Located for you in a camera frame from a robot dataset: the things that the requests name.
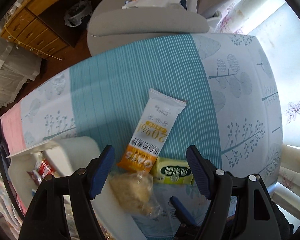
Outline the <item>green snack packet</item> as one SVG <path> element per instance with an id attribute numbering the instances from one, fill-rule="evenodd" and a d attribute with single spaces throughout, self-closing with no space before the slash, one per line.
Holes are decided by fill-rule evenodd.
<path id="1" fill-rule="evenodd" d="M 170 185 L 192 185 L 194 176 L 186 160 L 158 157 L 150 174 L 155 183 Z"/>

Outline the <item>clear-wrapped rice cracker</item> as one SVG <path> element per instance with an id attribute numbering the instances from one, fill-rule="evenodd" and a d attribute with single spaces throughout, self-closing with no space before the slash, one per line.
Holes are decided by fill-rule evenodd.
<path id="1" fill-rule="evenodd" d="M 127 213 L 151 219 L 161 214 L 162 208 L 153 193 L 153 177 L 149 173 L 116 174 L 109 183 L 119 205 Z"/>

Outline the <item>white plastic storage bin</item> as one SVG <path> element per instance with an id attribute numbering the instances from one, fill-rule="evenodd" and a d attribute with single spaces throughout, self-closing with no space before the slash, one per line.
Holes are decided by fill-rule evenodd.
<path id="1" fill-rule="evenodd" d="M 79 239 L 143 239 L 119 207 L 108 174 L 115 150 L 89 137 L 47 140 L 10 155 L 8 174 L 27 208 L 20 239 L 70 239 L 68 200 Z"/>

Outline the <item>orange white protein bar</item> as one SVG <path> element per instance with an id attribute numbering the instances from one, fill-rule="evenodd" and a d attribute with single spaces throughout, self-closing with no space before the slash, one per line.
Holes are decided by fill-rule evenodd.
<path id="1" fill-rule="evenodd" d="M 129 172 L 150 172 L 186 102 L 153 88 L 139 123 L 117 166 Z"/>

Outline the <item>teal floral tablecloth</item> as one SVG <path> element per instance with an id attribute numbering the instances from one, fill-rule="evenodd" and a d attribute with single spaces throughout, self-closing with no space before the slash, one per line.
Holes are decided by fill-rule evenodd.
<path id="1" fill-rule="evenodd" d="M 176 196 L 197 224 L 208 202 L 195 182 L 175 182 L 194 145 L 236 177 L 279 175 L 282 119 L 273 71 L 258 39 L 226 34 L 173 35 L 136 41 L 65 70 L 21 102 L 25 145 L 87 137 L 115 148 L 112 174 L 162 172 L 153 191 L 161 214 L 131 216 L 106 184 L 93 201 L 115 239 L 172 239 Z"/>

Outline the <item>wooden desk with drawers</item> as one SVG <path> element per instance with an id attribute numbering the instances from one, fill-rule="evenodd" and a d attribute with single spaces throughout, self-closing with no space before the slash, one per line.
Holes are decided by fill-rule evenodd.
<path id="1" fill-rule="evenodd" d="M 24 0 L 7 19 L 1 37 L 47 59 L 60 50 L 74 48 L 85 32 L 90 17 L 77 27 L 65 23 L 65 15 L 79 2 L 88 1 L 93 9 L 102 0 Z"/>

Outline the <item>grey office chair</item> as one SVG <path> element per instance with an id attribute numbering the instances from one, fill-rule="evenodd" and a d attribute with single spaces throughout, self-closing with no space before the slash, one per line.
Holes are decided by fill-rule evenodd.
<path id="1" fill-rule="evenodd" d="M 174 34 L 207 33 L 207 20 L 181 5 L 122 9 L 124 0 L 103 0 L 88 24 L 92 56 L 139 40 Z"/>

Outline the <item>black trash bin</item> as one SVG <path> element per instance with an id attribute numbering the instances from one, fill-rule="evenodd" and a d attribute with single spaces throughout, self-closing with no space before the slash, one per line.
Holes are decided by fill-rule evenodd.
<path id="1" fill-rule="evenodd" d="M 82 24 L 84 19 L 91 17 L 93 9 L 90 1 L 80 0 L 77 4 L 66 11 L 64 15 L 64 23 L 66 26 L 75 28 Z"/>

